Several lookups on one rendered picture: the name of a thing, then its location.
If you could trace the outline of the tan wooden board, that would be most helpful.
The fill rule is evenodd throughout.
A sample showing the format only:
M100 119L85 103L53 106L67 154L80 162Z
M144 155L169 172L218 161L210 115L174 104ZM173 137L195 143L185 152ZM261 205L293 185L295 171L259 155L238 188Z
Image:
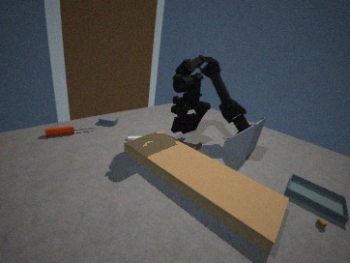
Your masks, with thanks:
M289 198L161 131L124 142L124 152L261 251L272 249Z

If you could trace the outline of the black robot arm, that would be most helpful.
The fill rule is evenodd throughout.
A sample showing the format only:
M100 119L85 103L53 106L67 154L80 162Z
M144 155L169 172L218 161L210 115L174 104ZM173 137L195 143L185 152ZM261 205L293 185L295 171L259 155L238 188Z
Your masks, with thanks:
M205 62L208 64L203 69L201 69L200 67ZM201 73L190 75L197 68L200 69L201 73L204 73L207 76L211 77L215 88L219 94L219 98L221 100L219 108L225 120L228 123L233 122L237 127L238 132L241 132L252 126L252 124L250 125L244 116L244 114L247 113L246 110L242 106L240 106L236 101L232 100L223 80L221 79L219 63L212 57L205 57L203 55L199 55L193 60L186 59L178 67L178 69L175 70L176 73L172 77L173 89L177 93L187 91L200 91L201 78L204 78L204 76ZM182 98L179 98L178 96L173 97L174 104L185 105L185 102L186 95L184 94Z

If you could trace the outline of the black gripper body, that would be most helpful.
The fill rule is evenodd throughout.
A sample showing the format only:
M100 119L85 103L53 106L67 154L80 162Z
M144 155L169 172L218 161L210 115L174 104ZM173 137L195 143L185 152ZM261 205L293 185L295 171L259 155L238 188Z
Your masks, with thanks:
M172 105L171 112L178 115L185 115L192 109L208 110L211 109L209 102L200 102L199 98L202 96L200 91L187 91L184 93L186 95L185 105Z

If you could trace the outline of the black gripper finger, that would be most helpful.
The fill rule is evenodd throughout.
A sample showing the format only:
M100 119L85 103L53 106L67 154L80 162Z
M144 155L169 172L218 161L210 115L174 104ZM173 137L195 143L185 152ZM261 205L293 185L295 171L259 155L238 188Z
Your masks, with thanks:
M178 115L178 114L177 114ZM189 115L188 114L185 114L185 115L178 115L179 119L180 119L180 122L181 122L181 125L182 125L182 128L184 129L186 127L186 124L187 124L187 120L189 118Z
M205 113L208 111L208 110L199 110L199 109L195 109L195 121L199 122L201 121L201 119L203 118L203 116L205 115Z

